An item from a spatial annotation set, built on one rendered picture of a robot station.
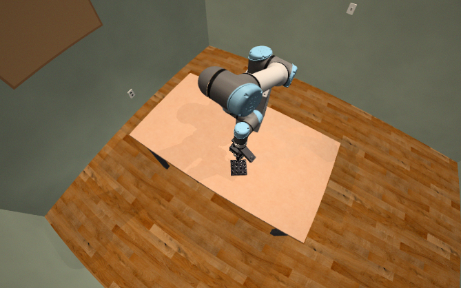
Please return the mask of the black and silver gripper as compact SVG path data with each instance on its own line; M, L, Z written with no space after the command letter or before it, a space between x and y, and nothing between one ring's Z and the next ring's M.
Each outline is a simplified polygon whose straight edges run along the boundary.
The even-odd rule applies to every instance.
M239 150L244 149L246 146L243 147L243 148L238 148L238 147L236 147L236 146L234 145L234 139L232 139L232 142L233 142L233 143L230 145L229 150L230 150L230 152L232 152L233 155L236 157L236 160L237 160L237 161L240 161L241 158L243 158L244 156L239 152Z

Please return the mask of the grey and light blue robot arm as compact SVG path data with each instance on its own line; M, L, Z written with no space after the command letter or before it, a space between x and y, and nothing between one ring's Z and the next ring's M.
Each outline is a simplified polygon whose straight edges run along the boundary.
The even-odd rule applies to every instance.
M252 48L248 59L247 73L237 75L222 67L212 66L204 69L198 77L199 90L223 106L224 112L240 121L234 127L234 145L238 148L247 145L248 136L263 119L262 114L254 110L263 92L274 86L288 88L297 72L294 64L274 56L266 46ZM250 163L256 158L247 146L239 152Z

